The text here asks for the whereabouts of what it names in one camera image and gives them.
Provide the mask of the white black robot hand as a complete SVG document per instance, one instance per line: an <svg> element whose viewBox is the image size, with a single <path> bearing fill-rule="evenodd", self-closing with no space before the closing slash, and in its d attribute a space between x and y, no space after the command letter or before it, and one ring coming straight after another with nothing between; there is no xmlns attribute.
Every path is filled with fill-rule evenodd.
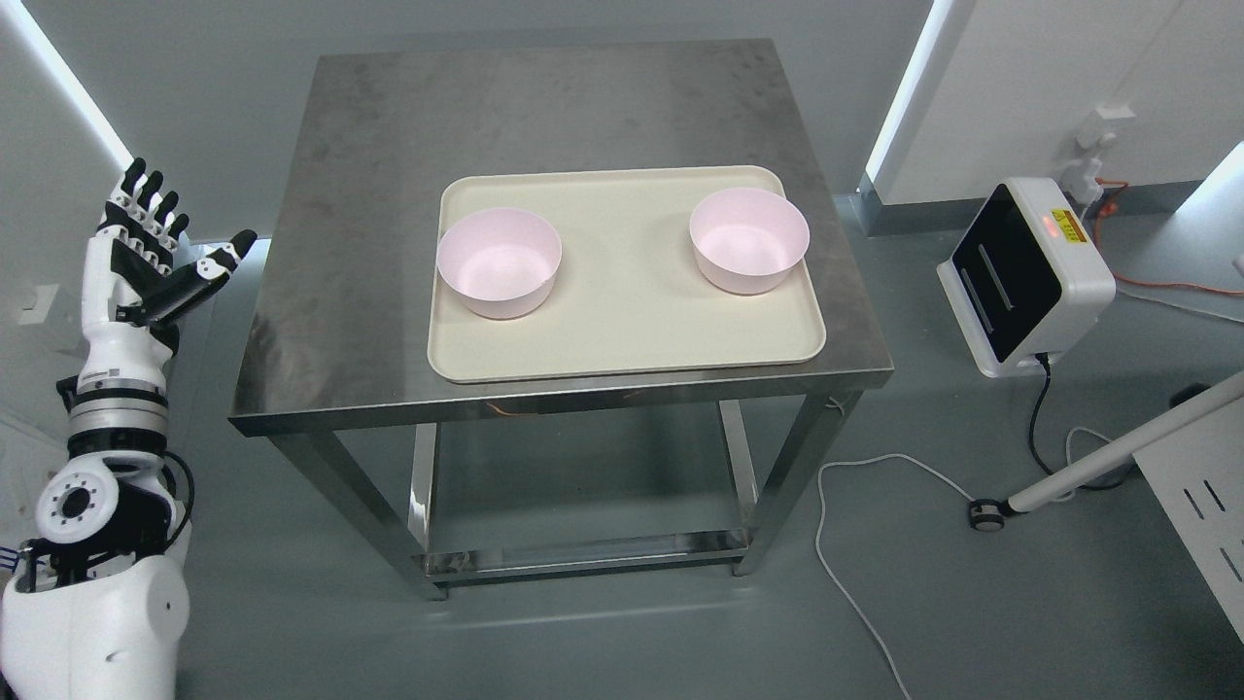
<svg viewBox="0 0 1244 700"><path fill-rule="evenodd" d="M87 242L80 311L87 361L77 393L114 384L163 393L165 364L180 342L179 320L220 291L258 242L258 233L244 229L221 247L177 265L190 218L175 211L178 194L160 187L160 172L151 172L141 157L133 160Z"/></svg>

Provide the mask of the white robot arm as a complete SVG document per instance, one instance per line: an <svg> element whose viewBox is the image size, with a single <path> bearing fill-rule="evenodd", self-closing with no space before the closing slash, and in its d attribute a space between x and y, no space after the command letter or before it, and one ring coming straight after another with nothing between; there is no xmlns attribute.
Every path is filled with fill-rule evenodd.
<svg viewBox="0 0 1244 700"><path fill-rule="evenodd" d="M2 593L12 699L172 699L190 594L197 482L167 448L163 380L76 375L56 385L68 463L36 500L37 536Z"/></svg>

